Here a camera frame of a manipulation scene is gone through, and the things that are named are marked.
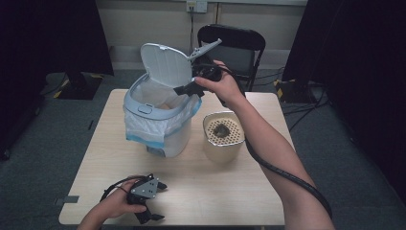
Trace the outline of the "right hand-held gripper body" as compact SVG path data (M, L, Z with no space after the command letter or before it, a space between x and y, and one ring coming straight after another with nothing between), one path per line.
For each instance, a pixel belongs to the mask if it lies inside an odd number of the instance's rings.
M207 56L207 53L221 42L222 40L218 38L215 42L194 49L192 54L188 57L188 60L191 62L192 75L194 77L198 76L211 81L219 81L221 79L220 67Z

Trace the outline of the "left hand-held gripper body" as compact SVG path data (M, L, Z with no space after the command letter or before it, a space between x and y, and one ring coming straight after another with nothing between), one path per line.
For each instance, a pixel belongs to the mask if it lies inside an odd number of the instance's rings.
M147 200L156 197L158 179L152 174L135 182L130 188L126 201L128 204L139 204L147 207ZM145 224L146 215L152 214L149 209L136 213L135 217L141 224Z

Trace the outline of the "white trash can grey lid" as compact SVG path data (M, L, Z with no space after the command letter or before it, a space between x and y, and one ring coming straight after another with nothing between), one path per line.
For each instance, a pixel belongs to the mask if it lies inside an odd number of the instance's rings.
M141 57L146 74L161 84L172 87L183 86L192 81L192 67L188 57L161 44L146 43L141 48ZM175 157L180 154L191 136L192 120L176 134L164 141L163 148L147 147L147 151L161 157Z

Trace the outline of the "dark wet tea leaves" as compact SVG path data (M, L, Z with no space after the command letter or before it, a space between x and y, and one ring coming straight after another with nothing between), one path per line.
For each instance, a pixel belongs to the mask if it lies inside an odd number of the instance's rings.
M224 124L217 125L213 130L213 135L218 138L225 138L230 134L230 129L228 129Z

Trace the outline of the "beige strainer container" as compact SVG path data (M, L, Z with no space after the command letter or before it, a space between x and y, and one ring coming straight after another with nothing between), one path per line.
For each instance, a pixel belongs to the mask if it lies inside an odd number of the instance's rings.
M225 138L213 135L214 128L224 124L230 129ZM232 111L215 112L203 119L204 141L203 150L206 156L215 163L233 161L245 142L244 131L237 115Z

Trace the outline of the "person's right hand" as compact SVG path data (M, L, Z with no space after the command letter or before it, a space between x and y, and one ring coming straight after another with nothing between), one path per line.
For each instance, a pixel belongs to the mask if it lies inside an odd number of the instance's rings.
M216 60L214 63L222 68L221 80L212 81L202 77L195 77L194 81L198 85L215 93L230 109L236 110L239 105L242 105L246 101L246 99L241 94L235 79L227 72L228 67L219 60Z

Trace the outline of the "person's left hand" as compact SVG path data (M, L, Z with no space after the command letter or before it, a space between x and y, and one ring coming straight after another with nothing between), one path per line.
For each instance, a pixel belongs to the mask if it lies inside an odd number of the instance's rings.
M143 213L147 207L140 204L128 204L127 193L137 179L123 182L113 193L97 204L90 213L101 222L117 218L126 213Z

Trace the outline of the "black folding chair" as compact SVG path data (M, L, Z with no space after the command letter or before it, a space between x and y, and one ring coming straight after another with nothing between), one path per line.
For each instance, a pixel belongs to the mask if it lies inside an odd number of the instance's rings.
M220 24L203 26L197 33L199 46L218 39L221 43L207 56L222 61L240 81L246 81L246 90L251 91L266 45L264 37L254 30Z

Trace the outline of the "white blue plastic trash bag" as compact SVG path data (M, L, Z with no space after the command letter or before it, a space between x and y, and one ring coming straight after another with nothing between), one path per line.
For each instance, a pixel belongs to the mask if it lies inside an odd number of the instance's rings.
M171 110L156 108L163 103L175 107ZM146 146L163 148L165 139L178 133L196 114L201 104L198 96L178 96L172 87L144 74L124 96L125 137Z

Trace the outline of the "grey tape strip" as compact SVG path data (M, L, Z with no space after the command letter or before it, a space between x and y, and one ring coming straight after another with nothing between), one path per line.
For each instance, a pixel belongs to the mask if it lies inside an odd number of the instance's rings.
M65 203L77 203L79 201L78 195L67 195L55 200L55 205L63 206Z

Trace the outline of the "black stand base striped tape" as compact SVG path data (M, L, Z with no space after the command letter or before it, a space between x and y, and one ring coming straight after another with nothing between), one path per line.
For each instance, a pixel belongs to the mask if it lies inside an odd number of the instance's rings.
M317 102L310 87L295 80L274 80L274 87L279 100L287 104L315 104Z
M52 95L60 100L87 100L91 101L102 83L103 76L90 73L79 73L69 76L63 73L57 85L46 84L40 92L41 96Z

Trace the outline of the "black curtain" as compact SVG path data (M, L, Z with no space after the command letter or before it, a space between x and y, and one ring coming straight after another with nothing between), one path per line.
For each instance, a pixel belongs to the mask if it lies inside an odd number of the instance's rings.
M114 74L96 0L0 0L0 161L51 73Z
M307 0L283 77L326 86L406 204L406 0Z

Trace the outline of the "white wall socket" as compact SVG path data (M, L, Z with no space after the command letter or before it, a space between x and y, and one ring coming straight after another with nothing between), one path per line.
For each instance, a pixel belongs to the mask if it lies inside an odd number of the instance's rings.
M206 13L208 10L208 2L204 0L187 0L186 1L186 11L187 12L197 12Z

